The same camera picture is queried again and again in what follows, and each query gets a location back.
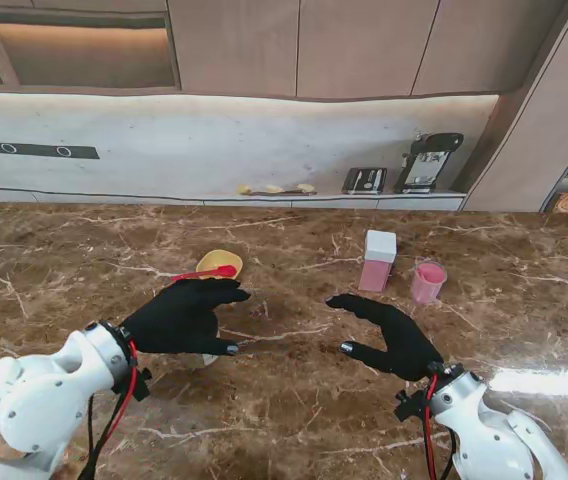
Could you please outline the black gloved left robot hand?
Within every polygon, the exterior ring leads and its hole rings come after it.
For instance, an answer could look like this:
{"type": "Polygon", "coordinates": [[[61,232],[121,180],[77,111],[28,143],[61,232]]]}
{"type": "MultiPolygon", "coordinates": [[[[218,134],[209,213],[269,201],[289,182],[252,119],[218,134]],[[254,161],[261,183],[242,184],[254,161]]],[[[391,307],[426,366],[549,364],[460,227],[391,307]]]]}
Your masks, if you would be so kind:
{"type": "Polygon", "coordinates": [[[164,288],[121,326],[144,353],[233,356],[238,345],[218,336],[215,309],[249,298],[233,279],[180,280],[164,288]]]}

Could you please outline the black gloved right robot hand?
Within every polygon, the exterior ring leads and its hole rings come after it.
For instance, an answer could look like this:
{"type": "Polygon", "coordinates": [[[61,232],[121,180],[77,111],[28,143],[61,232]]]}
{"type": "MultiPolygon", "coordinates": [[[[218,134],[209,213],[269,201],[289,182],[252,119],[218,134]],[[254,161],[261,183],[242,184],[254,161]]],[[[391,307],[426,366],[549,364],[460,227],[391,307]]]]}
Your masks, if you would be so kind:
{"type": "Polygon", "coordinates": [[[326,304],[368,320],[381,330],[385,351],[355,341],[344,341],[340,351],[348,357],[410,382],[430,376],[428,367],[431,363],[444,363],[441,354],[415,321],[395,306],[352,294],[333,296],[326,304]]]}

